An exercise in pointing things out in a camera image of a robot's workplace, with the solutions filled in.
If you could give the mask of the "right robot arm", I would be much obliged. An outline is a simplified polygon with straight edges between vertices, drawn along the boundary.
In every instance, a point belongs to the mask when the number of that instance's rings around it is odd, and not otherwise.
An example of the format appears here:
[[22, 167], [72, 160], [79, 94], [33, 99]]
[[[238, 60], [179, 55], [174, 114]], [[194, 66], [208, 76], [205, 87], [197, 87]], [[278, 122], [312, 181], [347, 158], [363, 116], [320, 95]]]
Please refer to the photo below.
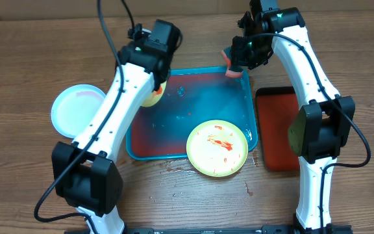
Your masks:
[[293, 218], [297, 233], [352, 233], [329, 214], [332, 164], [345, 146], [355, 103], [343, 97], [327, 79], [308, 37], [300, 11], [281, 9], [276, 1], [250, 1], [250, 10], [238, 21], [243, 36], [235, 36], [222, 55], [226, 74], [239, 77], [279, 57], [297, 96], [299, 112], [288, 128], [288, 142], [298, 157], [300, 195]]

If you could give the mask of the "red and black sponge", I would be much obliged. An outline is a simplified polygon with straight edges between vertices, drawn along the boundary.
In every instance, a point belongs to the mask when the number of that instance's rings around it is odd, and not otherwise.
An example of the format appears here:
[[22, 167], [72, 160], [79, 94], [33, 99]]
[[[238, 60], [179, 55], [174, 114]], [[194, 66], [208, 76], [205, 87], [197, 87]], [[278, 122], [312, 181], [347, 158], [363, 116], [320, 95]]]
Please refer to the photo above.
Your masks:
[[243, 69], [239, 66], [234, 66], [232, 64], [230, 52], [231, 52], [230, 47], [225, 48], [221, 52], [221, 55], [222, 55], [223, 59], [225, 60], [226, 67], [227, 67], [225, 75], [227, 77], [231, 77], [231, 78], [240, 78], [243, 75]]

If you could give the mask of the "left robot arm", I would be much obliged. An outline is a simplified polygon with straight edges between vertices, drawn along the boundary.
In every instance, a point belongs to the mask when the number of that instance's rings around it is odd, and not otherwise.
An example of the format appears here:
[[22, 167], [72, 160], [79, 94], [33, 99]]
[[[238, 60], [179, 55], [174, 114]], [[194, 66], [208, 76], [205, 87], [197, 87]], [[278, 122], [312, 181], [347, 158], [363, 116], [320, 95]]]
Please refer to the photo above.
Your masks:
[[156, 20], [152, 31], [137, 24], [131, 41], [116, 52], [116, 74], [104, 101], [85, 130], [52, 152], [54, 181], [49, 190], [75, 207], [86, 233], [124, 233], [116, 204], [123, 180], [116, 167], [119, 147], [141, 104], [168, 80], [182, 34], [174, 24]]

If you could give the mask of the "light blue plate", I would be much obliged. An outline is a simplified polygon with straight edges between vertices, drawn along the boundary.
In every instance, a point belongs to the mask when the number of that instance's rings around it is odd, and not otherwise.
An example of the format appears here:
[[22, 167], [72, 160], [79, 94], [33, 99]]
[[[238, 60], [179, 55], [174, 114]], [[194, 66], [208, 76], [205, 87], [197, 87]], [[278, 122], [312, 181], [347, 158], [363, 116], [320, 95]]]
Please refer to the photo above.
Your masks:
[[58, 133], [75, 138], [89, 125], [106, 94], [96, 86], [77, 84], [61, 92], [51, 107], [51, 122]]

